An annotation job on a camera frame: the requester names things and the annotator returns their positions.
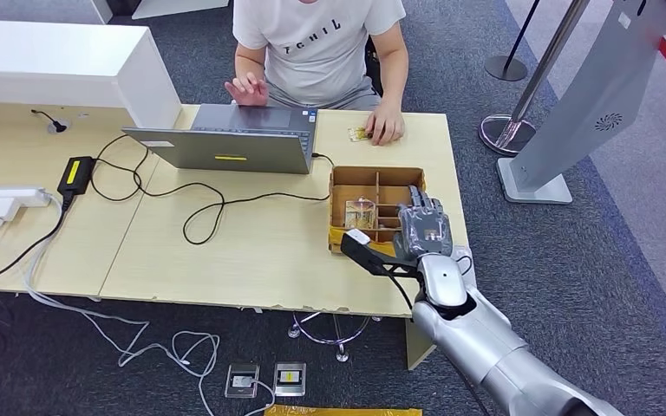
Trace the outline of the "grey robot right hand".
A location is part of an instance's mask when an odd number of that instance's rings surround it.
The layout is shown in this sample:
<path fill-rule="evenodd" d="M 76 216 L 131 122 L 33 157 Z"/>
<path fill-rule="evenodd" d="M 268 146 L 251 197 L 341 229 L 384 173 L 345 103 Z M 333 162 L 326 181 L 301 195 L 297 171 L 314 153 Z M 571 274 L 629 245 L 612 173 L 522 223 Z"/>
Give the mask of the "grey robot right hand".
<path fill-rule="evenodd" d="M 449 218 L 437 198 L 415 185 L 408 187 L 411 203 L 397 205 L 401 229 L 394 234 L 395 256 L 414 261 L 428 253 L 450 257 L 453 238 Z"/>

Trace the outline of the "person's right hand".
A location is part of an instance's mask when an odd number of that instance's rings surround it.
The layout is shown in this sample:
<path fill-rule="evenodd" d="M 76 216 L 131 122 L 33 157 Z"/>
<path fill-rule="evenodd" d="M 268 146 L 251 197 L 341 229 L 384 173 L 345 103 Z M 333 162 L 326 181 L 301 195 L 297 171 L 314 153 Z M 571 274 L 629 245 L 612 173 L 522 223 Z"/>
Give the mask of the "person's right hand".
<path fill-rule="evenodd" d="M 268 103 L 269 92 L 264 78 L 252 72 L 226 81 L 224 87 L 239 106 L 263 107 Z"/>

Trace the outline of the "person's left hand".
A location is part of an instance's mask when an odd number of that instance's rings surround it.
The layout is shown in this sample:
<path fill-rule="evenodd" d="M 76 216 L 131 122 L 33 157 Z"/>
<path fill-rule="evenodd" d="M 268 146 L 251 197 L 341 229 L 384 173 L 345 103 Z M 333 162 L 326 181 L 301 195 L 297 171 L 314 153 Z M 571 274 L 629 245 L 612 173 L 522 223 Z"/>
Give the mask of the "person's left hand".
<path fill-rule="evenodd" d="M 364 131 L 373 146 L 384 146 L 401 139 L 405 133 L 401 105 L 383 101 L 370 113 Z"/>

